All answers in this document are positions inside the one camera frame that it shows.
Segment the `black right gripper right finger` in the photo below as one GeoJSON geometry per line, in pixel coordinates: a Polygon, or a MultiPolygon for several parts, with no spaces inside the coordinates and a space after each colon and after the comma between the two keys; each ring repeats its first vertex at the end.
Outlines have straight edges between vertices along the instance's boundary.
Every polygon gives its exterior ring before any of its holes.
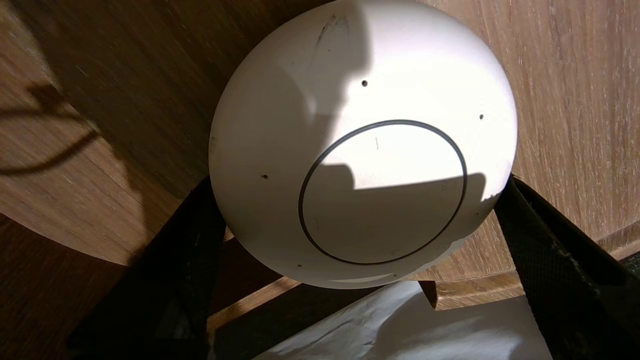
{"type": "Polygon", "coordinates": [[[639,278],[521,179],[494,205],[554,360],[637,360],[639,278]]]}

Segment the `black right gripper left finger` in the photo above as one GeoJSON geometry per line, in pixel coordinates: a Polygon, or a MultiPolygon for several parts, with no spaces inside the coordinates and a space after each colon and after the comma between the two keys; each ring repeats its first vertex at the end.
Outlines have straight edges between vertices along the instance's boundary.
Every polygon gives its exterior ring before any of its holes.
{"type": "Polygon", "coordinates": [[[67,340],[73,360],[208,360],[226,222],[209,177],[67,340]]]}

